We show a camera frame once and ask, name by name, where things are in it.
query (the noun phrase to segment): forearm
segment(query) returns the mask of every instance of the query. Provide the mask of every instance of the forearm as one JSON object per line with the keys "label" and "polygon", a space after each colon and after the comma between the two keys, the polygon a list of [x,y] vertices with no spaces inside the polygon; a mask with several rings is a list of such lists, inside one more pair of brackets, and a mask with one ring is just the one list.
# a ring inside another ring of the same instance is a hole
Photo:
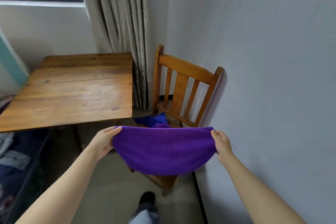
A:
{"label": "forearm", "polygon": [[233,154],[223,162],[255,224],[304,224],[301,217],[273,190],[252,174]]}
{"label": "forearm", "polygon": [[70,224],[98,162],[84,150],[69,169],[22,215],[17,224]]}

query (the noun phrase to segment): gray pants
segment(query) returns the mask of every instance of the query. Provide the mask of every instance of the gray pants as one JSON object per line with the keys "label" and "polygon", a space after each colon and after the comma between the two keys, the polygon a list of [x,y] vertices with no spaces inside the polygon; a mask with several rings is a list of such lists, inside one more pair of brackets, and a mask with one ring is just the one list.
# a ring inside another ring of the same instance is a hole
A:
{"label": "gray pants", "polygon": [[139,205],[128,224],[159,224],[160,215],[158,209],[148,202]]}

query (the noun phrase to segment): person's left hand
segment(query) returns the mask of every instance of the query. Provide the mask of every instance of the person's left hand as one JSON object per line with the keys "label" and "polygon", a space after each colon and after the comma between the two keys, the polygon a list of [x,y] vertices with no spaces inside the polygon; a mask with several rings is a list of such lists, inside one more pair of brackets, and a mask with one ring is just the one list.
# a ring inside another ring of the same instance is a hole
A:
{"label": "person's left hand", "polygon": [[88,150],[93,150],[97,153],[98,159],[104,157],[110,150],[113,149],[113,136],[118,134],[122,127],[110,127],[100,130],[86,147]]}

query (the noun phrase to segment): chair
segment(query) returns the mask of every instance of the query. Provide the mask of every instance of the chair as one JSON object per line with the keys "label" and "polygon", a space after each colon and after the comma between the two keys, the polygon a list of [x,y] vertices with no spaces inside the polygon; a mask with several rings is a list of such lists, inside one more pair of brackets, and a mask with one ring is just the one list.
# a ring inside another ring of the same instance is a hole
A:
{"label": "chair", "polygon": [[[159,94],[160,94],[160,83],[161,83],[161,71],[162,66],[168,68],[167,71],[167,79],[166,79],[166,87],[165,87],[165,96],[163,100],[163,104],[159,104]],[[172,104],[170,109],[168,109],[168,96],[170,89],[170,82],[173,70],[177,71],[174,94]],[[173,128],[182,127],[182,123],[188,125],[189,127],[195,128],[198,127],[204,111],[209,103],[213,90],[215,89],[216,83],[223,73],[222,67],[217,67],[215,73],[211,73],[208,70],[189,63],[185,60],[176,58],[174,56],[163,54],[163,45],[159,45],[156,48],[155,54],[155,67],[154,67],[154,89],[153,89],[153,114],[157,114],[160,111],[165,112],[167,115],[179,121],[179,124],[169,120],[169,125]],[[189,77],[194,78],[194,85],[192,86],[192,90],[190,93],[190,97],[187,103],[186,110],[184,111],[183,116],[180,115],[184,95],[186,93],[187,83]],[[199,113],[196,117],[195,122],[189,120],[189,112],[191,106],[193,104],[196,91],[200,82],[204,82],[208,84],[208,90],[205,94],[203,103],[199,110]],[[150,176],[146,175],[150,180],[152,180],[155,184],[163,190],[163,196],[167,195],[170,189],[174,186],[174,183],[177,179],[177,175],[173,176]]]}

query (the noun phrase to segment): black shoe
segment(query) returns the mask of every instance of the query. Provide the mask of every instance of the black shoe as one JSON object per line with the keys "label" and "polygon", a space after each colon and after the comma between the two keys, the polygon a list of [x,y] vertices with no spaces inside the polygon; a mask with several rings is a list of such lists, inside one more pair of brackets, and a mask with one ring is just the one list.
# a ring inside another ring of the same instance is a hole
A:
{"label": "black shoe", "polygon": [[155,194],[152,191],[148,191],[142,194],[140,201],[139,201],[139,205],[141,205],[142,203],[148,202],[151,205],[155,205]]}

